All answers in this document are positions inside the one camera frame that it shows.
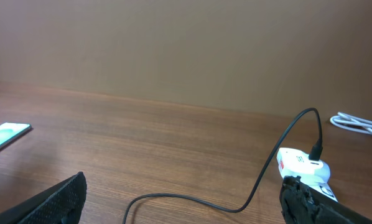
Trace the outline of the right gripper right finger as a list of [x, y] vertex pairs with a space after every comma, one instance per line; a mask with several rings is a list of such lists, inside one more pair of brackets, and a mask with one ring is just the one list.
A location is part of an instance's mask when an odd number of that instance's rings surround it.
[[286, 176], [279, 201], [286, 224], [372, 224], [372, 220]]

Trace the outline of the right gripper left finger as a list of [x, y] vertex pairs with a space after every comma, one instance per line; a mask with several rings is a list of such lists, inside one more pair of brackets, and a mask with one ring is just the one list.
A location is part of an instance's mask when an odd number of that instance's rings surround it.
[[0, 213], [0, 224], [78, 224], [86, 201], [82, 172]]

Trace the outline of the smartphone with teal screen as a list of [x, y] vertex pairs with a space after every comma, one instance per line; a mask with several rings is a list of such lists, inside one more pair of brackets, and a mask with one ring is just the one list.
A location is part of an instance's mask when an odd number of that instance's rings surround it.
[[23, 134], [32, 130], [30, 124], [3, 123], [0, 125], [0, 150], [12, 143]]

